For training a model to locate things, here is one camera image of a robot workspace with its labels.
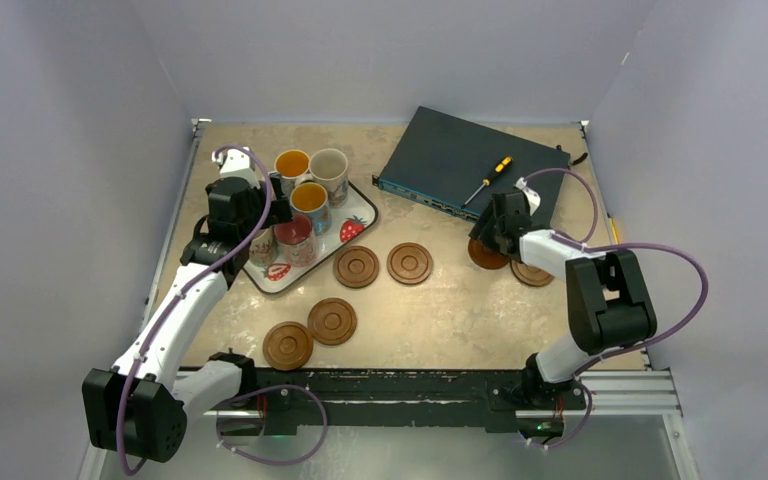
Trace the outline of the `wooden coaster one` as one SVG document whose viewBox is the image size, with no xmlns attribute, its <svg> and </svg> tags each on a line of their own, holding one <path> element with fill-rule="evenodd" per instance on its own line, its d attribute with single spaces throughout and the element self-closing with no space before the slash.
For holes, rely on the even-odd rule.
<svg viewBox="0 0 768 480">
<path fill-rule="evenodd" d="M 359 289 L 373 283 L 379 273 L 377 255 L 364 246 L 352 246 L 342 250 L 334 261 L 334 276 L 343 286 Z"/>
</svg>

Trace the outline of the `wooden coaster four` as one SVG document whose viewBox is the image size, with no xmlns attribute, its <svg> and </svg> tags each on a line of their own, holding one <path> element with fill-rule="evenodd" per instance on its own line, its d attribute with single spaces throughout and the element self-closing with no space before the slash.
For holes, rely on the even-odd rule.
<svg viewBox="0 0 768 480">
<path fill-rule="evenodd" d="M 554 276 L 550 273 L 520 262 L 511 261 L 510 268 L 519 282 L 530 287 L 544 287 L 554 280 Z"/>
</svg>

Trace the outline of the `cream white mug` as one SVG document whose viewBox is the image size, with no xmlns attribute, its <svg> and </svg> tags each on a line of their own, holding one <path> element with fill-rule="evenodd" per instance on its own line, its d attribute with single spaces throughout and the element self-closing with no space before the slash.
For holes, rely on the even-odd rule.
<svg viewBox="0 0 768 480">
<path fill-rule="evenodd" d="M 310 159 L 310 173 L 325 188 L 331 208 L 340 208 L 347 200 L 348 170 L 347 156 L 335 148 L 319 150 Z"/>
</svg>

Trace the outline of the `wooden coaster five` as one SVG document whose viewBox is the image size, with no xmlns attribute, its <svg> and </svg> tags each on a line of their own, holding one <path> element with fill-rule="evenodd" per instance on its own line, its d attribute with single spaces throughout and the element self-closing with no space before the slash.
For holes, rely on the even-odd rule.
<svg viewBox="0 0 768 480">
<path fill-rule="evenodd" d="M 327 346 L 348 341 L 355 333 L 357 314 L 350 303 L 336 297 L 317 302 L 309 311 L 307 328 L 313 338 Z"/>
</svg>

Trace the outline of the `wooden coaster two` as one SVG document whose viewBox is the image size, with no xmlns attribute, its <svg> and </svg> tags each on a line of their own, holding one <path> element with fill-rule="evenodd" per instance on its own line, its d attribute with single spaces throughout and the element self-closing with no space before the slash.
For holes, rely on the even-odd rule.
<svg viewBox="0 0 768 480">
<path fill-rule="evenodd" d="M 426 281 L 432 273 L 433 259 L 421 244 L 404 242 L 389 252 L 386 267 L 390 276 L 403 285 L 417 285 Z"/>
</svg>

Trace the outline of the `wooden coaster six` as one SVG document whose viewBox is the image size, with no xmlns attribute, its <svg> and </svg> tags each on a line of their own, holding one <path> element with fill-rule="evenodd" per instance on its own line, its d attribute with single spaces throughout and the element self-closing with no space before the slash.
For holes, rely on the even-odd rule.
<svg viewBox="0 0 768 480">
<path fill-rule="evenodd" d="M 263 353 L 267 363 L 281 371 L 292 371 L 303 367 L 314 349 L 310 331 L 301 323 L 287 321 L 272 327 L 263 342 Z"/>
</svg>

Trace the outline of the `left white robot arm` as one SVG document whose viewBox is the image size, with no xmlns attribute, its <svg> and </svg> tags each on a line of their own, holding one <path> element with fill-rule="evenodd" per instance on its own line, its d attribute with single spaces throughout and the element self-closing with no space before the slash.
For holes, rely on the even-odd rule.
<svg viewBox="0 0 768 480">
<path fill-rule="evenodd" d="M 189 421 L 226 401 L 244 409 L 257 399 L 251 358 L 212 355 L 180 380 L 186 350 L 208 314 L 233 285 L 262 229 L 291 220 L 273 175 L 232 174 L 209 184 L 208 214 L 184 248 L 166 297 L 137 339 L 107 370 L 93 369 L 81 392 L 91 444 L 117 454 L 123 473 L 165 463 L 178 451 Z"/>
</svg>

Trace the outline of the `wooden coaster three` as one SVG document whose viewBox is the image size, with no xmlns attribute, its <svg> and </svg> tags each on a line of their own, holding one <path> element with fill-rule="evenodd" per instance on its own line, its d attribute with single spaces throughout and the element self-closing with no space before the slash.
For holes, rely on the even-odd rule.
<svg viewBox="0 0 768 480">
<path fill-rule="evenodd" d="M 489 249 L 479 240 L 470 239 L 467 244 L 467 252 L 472 262 L 486 270 L 498 270 L 507 266 L 509 258 Z"/>
</svg>

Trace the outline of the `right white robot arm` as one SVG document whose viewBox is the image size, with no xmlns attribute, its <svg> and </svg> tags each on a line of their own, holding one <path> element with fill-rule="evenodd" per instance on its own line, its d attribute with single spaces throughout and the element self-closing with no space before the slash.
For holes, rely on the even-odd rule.
<svg viewBox="0 0 768 480">
<path fill-rule="evenodd" d="M 566 287 L 566 333 L 526 360 L 520 383 L 505 394 L 508 400 L 548 408 L 571 390 L 588 361 L 654 336 L 656 315 L 635 254 L 628 249 L 589 251 L 538 228 L 523 192 L 493 195 L 470 237 Z"/>
</svg>

